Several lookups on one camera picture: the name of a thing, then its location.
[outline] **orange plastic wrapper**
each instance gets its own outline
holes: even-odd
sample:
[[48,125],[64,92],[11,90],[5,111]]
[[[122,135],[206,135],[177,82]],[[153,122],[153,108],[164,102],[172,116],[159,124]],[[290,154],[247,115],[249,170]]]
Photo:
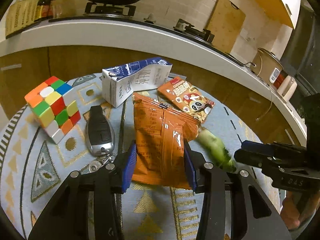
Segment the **orange plastic wrapper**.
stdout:
[[138,155],[132,179],[190,189],[184,171],[183,139],[195,139],[200,122],[138,93],[133,93],[133,100]]
[[175,77],[163,84],[158,91],[179,109],[197,118],[201,123],[204,123],[214,107],[213,101],[204,97],[198,88],[180,77]]

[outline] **tablecloth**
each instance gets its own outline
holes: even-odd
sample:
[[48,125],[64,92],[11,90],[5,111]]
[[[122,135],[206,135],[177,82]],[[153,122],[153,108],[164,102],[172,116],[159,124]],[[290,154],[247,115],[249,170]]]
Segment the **tablecloth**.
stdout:
[[[101,96],[100,77],[100,73],[95,73],[68,82],[76,90],[82,118],[58,145],[55,145],[35,122],[27,106],[12,117],[0,134],[0,204],[12,224],[25,238],[68,174],[73,170],[89,172],[88,164],[95,158],[85,146],[84,128],[91,106],[101,105],[112,124],[116,134],[115,154],[125,152],[134,139],[131,97],[118,108],[113,108]],[[158,98],[156,90],[141,93]],[[231,155],[240,148],[244,140],[260,141],[230,109],[206,92],[202,93],[216,103],[204,126],[223,140]],[[202,152],[204,158],[210,161],[210,157],[196,141],[191,141],[190,146],[193,150]],[[257,177],[260,186],[279,211],[279,194],[278,190],[271,186],[271,179],[265,177],[257,168],[237,165],[238,171],[242,168]],[[195,239],[202,201],[203,194],[194,194],[191,190],[132,182],[125,194],[116,196],[124,238]],[[228,238],[231,225],[228,194],[226,201],[225,238]],[[89,222],[90,238],[94,239],[92,214]]]

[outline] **yellow square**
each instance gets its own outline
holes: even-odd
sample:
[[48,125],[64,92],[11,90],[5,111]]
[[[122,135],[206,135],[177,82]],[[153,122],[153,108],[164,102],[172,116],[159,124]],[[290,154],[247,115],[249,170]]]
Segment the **yellow square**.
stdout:
[[39,116],[40,122],[42,124],[42,127],[47,127],[53,120],[54,120],[54,114],[52,112],[52,109],[48,107],[40,116]]
[[70,105],[67,106],[67,113],[69,116],[73,116],[78,111],[77,102],[73,101]]
[[46,101],[48,103],[49,106],[51,106],[55,101],[57,101],[59,98],[61,97],[61,95],[57,92],[54,91],[52,92],[50,95],[48,95],[44,101]]

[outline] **orange square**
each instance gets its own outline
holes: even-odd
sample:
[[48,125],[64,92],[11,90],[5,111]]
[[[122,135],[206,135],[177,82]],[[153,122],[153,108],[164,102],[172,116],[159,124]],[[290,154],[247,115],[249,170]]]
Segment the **orange square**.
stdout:
[[61,130],[64,135],[66,135],[73,128],[73,124],[70,119],[68,119],[62,126]]
[[26,94],[24,96],[24,99],[27,101],[27,103],[32,99],[34,98],[34,96],[36,95],[37,93],[33,90],[31,90],[28,94]]
[[42,82],[39,86],[37,86],[34,91],[39,94],[44,88],[46,88],[48,86],[47,83]]
[[41,95],[34,95],[33,98],[31,98],[29,100],[29,105],[32,107],[32,108],[35,108],[41,101],[42,101],[42,96]]

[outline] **rubik's cube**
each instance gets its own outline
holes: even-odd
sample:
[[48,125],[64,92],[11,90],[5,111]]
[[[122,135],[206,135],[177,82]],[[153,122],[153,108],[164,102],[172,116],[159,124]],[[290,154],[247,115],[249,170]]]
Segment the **rubik's cube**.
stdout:
[[81,118],[74,89],[54,76],[24,98],[42,128],[56,144]]

